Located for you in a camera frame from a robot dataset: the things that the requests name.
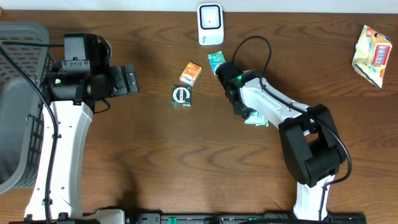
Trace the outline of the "teal candy pouch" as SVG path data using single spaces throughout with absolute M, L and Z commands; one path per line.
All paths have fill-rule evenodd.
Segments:
M 269 121 L 258 111 L 251 112 L 245 120 L 246 124 L 252 124 L 255 126 L 269 126 Z

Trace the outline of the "small teal box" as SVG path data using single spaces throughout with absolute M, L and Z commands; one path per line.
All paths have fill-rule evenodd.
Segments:
M 218 51 L 212 54 L 208 54 L 208 61 L 210 63 L 212 72 L 214 74 L 214 76 L 216 76 L 216 70 L 218 69 L 218 67 L 225 63 L 225 57 L 222 51 Z

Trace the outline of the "small orange box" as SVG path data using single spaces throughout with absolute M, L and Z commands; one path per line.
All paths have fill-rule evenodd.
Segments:
M 193 62 L 188 62 L 187 66 L 184 68 L 179 80 L 189 86 L 194 86 L 200 77 L 203 68 Z

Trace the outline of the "black round-logo packet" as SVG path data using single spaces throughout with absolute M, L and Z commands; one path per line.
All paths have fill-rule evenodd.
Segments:
M 192 102 L 192 88 L 190 86 L 172 87 L 172 104 L 174 106 L 191 106 Z

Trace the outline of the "white blue snack bag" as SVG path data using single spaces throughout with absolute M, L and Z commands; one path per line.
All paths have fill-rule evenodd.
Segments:
M 381 89 L 391 50 L 392 43 L 388 36 L 364 25 L 355 45 L 352 67 L 356 73 Z

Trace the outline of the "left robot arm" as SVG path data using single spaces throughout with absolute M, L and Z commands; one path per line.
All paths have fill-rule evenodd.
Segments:
M 131 64 L 110 66 L 111 46 L 95 34 L 65 34 L 65 58 L 42 82 L 44 129 L 39 171 L 24 223 L 125 221 L 124 212 L 84 217 L 81 169 L 95 104 L 139 90 Z

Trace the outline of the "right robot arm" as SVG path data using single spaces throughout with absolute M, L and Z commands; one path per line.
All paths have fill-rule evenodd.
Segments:
M 340 165 L 352 161 L 330 110 L 322 104 L 309 106 L 292 100 L 261 73 L 243 72 L 233 62 L 221 64 L 215 73 L 235 114 L 248 118 L 258 112 L 279 130 L 285 164 L 297 181 L 294 216 L 325 221 L 331 185 L 346 180 L 352 171 L 335 179 Z

